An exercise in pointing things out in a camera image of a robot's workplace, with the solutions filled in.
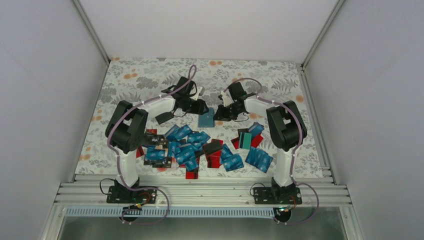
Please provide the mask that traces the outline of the blue leather card holder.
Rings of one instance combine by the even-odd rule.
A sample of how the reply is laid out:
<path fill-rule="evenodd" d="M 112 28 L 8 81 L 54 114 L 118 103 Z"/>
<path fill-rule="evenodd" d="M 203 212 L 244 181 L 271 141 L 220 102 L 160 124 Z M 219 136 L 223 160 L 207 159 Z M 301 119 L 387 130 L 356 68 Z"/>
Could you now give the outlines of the blue leather card holder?
<path fill-rule="evenodd" d="M 199 128 L 214 128 L 215 127 L 214 115 L 215 115 L 214 108 L 209 107 L 206 113 L 198 116 L 198 127 Z"/>

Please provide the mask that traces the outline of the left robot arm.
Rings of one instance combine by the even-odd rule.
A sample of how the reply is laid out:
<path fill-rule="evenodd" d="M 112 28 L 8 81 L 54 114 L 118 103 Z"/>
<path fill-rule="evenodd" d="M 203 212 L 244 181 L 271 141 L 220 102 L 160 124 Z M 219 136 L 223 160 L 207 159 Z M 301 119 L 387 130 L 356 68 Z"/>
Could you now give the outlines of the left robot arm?
<path fill-rule="evenodd" d="M 120 101 L 107 125 L 105 136 L 107 146 L 115 152 L 118 174 L 117 182 L 122 186 L 119 196 L 131 203 L 139 197 L 139 180 L 136 167 L 136 150 L 142 145 L 147 121 L 167 121 L 177 109 L 188 114 L 204 115 L 209 109 L 206 102 L 198 97 L 201 90 L 192 78 L 181 77 L 158 96 L 132 104 Z"/>

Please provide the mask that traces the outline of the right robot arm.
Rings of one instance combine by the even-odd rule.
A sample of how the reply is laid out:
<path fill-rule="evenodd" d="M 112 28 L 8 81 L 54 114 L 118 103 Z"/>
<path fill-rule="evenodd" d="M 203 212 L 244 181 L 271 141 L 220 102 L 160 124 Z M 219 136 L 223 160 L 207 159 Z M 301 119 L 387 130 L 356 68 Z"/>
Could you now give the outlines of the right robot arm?
<path fill-rule="evenodd" d="M 297 149 L 307 136 L 307 128 L 301 113 L 292 100 L 280 103 L 268 100 L 258 93 L 247 93 L 239 81 L 230 84 L 220 92 L 214 119 L 231 121 L 241 113 L 254 113 L 265 117 L 272 143 L 277 148 L 276 170 L 271 179 L 271 198 L 278 204 L 290 197 L 290 190 L 297 183 L 293 170 Z"/>

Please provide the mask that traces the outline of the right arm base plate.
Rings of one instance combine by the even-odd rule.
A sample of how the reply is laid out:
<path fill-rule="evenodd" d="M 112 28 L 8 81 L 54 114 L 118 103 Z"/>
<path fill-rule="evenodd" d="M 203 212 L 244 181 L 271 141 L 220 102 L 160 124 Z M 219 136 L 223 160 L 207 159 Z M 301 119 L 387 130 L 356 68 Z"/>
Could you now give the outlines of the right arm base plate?
<path fill-rule="evenodd" d="M 254 187 L 256 205 L 301 205 L 302 195 L 298 187 Z"/>

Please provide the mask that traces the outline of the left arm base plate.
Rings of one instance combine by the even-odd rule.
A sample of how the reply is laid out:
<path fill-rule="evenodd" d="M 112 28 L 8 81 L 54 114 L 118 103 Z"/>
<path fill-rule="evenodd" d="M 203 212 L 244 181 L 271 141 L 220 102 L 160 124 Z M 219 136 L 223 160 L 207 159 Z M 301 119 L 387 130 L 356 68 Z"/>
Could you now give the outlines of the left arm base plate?
<path fill-rule="evenodd" d="M 106 202 L 108 204 L 155 204 L 157 190 L 131 191 L 123 186 L 110 186 Z"/>

